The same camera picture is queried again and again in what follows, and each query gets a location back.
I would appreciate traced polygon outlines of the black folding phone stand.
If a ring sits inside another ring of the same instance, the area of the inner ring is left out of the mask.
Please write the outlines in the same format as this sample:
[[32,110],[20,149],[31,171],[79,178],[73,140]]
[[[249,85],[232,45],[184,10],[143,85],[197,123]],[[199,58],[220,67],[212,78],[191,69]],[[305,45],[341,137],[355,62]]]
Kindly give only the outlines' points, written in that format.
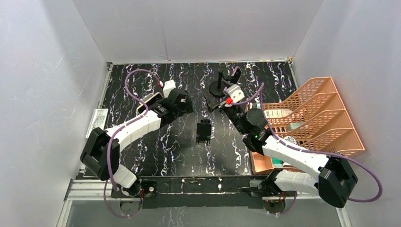
[[211,140],[211,120],[202,119],[196,126],[196,143],[204,142],[209,145]]

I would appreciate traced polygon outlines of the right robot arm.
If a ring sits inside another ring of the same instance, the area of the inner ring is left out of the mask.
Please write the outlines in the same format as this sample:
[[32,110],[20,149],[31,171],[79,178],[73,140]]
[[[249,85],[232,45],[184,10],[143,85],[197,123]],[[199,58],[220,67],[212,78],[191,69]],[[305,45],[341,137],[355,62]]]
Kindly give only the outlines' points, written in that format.
[[265,181],[267,192],[278,196],[282,192],[295,191],[318,195],[326,203],[343,208],[353,199],[358,178],[350,163],[355,160],[344,155],[311,151],[285,141],[271,128],[260,108],[244,111],[238,103],[205,96],[208,111],[223,111],[240,134],[250,151],[267,157],[278,158],[300,169],[273,171]]

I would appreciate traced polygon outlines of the black round phone stand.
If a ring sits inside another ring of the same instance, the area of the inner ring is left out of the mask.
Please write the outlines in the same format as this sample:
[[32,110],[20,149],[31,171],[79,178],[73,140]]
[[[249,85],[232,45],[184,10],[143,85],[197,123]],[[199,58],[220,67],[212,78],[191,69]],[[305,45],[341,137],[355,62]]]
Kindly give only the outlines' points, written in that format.
[[230,82],[231,79],[232,79],[232,75],[229,74],[227,76],[224,76],[223,72],[219,71],[217,80],[214,80],[209,85],[209,93],[213,97],[217,97],[217,98],[224,97],[225,96],[224,89],[226,88],[226,84],[223,81],[225,80],[226,82]]

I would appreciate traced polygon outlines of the phone with purple clear case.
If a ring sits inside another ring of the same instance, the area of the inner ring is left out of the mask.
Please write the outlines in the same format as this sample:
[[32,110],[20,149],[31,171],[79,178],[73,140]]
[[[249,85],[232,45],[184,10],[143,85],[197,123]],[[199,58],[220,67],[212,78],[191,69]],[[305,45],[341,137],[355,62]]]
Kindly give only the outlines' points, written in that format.
[[227,76],[226,81],[233,84],[237,84],[241,75],[242,75],[241,69],[237,66],[235,67],[234,72]]

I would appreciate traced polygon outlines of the phone with pink case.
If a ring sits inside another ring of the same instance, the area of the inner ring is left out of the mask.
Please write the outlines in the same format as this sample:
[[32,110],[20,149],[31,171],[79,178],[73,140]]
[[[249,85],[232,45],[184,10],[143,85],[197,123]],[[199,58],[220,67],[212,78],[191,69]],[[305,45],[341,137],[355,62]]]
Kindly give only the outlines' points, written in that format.
[[[142,101],[150,107],[152,104],[154,104],[157,100],[163,98],[163,95],[160,92],[156,92],[154,94],[148,94],[145,96]],[[136,109],[136,114],[141,114],[146,110],[144,104],[140,104],[137,109]]]

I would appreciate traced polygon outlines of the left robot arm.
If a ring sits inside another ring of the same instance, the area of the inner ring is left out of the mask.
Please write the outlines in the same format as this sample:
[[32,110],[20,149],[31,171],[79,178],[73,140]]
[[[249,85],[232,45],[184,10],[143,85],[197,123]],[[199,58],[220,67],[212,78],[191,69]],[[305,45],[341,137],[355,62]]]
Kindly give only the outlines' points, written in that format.
[[193,112],[187,91],[178,88],[149,94],[138,108],[139,115],[119,126],[94,128],[84,146],[80,161],[102,181],[113,178],[130,197],[139,195],[138,177],[120,164],[120,152],[144,135]]

